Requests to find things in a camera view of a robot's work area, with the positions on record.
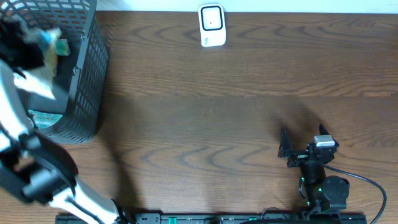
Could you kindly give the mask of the light teal wipes pack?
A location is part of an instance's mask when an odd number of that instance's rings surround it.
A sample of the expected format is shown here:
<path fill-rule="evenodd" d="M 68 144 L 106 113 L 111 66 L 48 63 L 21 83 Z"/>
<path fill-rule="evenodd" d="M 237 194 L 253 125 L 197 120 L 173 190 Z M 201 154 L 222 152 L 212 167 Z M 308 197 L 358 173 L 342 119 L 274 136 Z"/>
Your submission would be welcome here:
<path fill-rule="evenodd" d="M 57 123 L 63 115 L 29 110 L 29 116 L 33 127 L 37 129 L 45 129 Z"/>

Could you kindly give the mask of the green tissue pack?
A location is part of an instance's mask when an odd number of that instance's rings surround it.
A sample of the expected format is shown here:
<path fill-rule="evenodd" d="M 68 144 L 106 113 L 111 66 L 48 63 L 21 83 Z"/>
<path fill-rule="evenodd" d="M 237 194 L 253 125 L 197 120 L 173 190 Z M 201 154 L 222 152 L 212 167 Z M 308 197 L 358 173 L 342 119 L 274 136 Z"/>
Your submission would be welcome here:
<path fill-rule="evenodd" d="M 55 43 L 55 52 L 59 56 L 69 56 L 71 54 L 68 40 L 58 39 Z"/>

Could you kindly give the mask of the yellow blue snack bag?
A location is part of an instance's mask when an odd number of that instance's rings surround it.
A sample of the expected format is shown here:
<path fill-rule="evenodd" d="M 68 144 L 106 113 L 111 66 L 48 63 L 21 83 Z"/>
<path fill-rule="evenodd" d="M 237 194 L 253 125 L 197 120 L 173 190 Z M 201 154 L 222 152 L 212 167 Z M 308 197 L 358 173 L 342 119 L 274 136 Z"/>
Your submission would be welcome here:
<path fill-rule="evenodd" d="M 38 56 L 30 55 L 28 59 L 38 59 L 39 65 L 33 68 L 22 68 L 20 71 L 25 76 L 18 78 L 14 73 L 14 84 L 18 89 L 38 94 L 50 100 L 55 100 L 53 82 L 57 73 L 58 55 L 56 43 L 60 40 L 62 31 L 59 28 L 42 30 L 31 28 L 23 36 L 27 44 L 34 44 L 39 48 Z"/>

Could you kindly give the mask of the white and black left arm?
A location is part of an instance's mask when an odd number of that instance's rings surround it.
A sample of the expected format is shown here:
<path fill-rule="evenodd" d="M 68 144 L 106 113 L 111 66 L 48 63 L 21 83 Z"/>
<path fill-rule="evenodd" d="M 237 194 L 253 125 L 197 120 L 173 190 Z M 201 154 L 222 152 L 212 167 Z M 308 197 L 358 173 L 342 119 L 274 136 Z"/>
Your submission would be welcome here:
<path fill-rule="evenodd" d="M 64 209 L 87 223 L 128 223 L 114 200 L 81 181 L 75 161 L 35 129 L 18 90 L 53 100 L 59 56 L 70 54 L 59 28 L 1 20 L 1 187 L 25 203 Z"/>

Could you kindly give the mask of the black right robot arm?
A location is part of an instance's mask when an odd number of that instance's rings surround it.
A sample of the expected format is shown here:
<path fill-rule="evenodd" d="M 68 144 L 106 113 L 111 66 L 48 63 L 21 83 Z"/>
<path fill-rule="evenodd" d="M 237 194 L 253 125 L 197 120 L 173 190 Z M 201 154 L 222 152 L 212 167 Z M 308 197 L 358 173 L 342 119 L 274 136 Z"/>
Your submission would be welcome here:
<path fill-rule="evenodd" d="M 347 208 L 349 182 L 339 176 L 327 176 L 325 166 L 335 157 L 340 145 L 319 125 L 319 134 L 305 149 L 294 149 L 287 131 L 281 130 L 278 157 L 287 160 L 287 167 L 300 169 L 299 192 L 316 212 L 339 212 Z"/>

